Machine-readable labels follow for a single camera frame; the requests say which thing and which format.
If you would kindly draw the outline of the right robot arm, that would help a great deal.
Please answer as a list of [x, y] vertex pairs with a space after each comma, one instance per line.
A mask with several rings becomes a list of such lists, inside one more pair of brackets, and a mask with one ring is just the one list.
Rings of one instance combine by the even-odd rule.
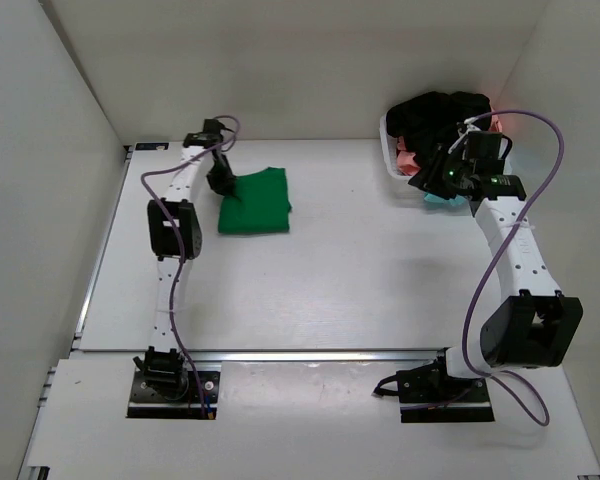
[[581, 301], [563, 293], [540, 253], [521, 180], [504, 172], [512, 146], [501, 133], [463, 127], [410, 182], [468, 201], [492, 254], [487, 272], [497, 275], [501, 291], [500, 306], [479, 331], [466, 322], [460, 344], [440, 354], [440, 368], [428, 376], [429, 391], [440, 400], [453, 399], [464, 381], [508, 368], [559, 366], [583, 316]]

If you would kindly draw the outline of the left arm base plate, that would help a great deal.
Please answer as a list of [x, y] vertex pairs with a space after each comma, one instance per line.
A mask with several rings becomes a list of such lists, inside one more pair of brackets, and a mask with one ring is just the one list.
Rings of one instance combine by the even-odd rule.
[[215, 420], [221, 387], [219, 365], [198, 371], [203, 398], [200, 397], [194, 375], [175, 391], [155, 388], [140, 372], [134, 373], [127, 404], [126, 417], [131, 419]]

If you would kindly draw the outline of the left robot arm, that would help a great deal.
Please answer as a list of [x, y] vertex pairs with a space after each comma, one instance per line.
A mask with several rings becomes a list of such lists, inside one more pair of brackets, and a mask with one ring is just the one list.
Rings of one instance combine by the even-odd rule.
[[184, 311], [187, 281], [202, 248], [194, 201], [204, 184], [222, 197], [235, 194], [237, 177], [226, 153], [239, 129], [239, 121], [231, 115], [206, 119], [201, 131], [185, 136], [177, 165], [140, 176], [150, 196], [147, 217], [158, 289], [149, 346], [134, 363], [146, 385], [168, 401], [193, 392], [203, 398], [202, 382], [178, 332], [177, 317]]

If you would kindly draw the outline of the green t shirt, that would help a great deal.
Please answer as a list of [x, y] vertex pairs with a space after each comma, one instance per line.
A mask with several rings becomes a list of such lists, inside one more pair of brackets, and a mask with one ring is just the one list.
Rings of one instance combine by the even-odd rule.
[[222, 235], [288, 233], [291, 211], [286, 170], [268, 167], [237, 177], [234, 195], [222, 200], [218, 232]]

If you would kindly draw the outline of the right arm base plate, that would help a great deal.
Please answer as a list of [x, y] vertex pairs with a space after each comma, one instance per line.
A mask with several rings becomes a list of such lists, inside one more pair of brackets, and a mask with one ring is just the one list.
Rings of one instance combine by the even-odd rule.
[[425, 365], [380, 380], [376, 397], [397, 397], [403, 424], [495, 421], [486, 382], [448, 374], [442, 355]]

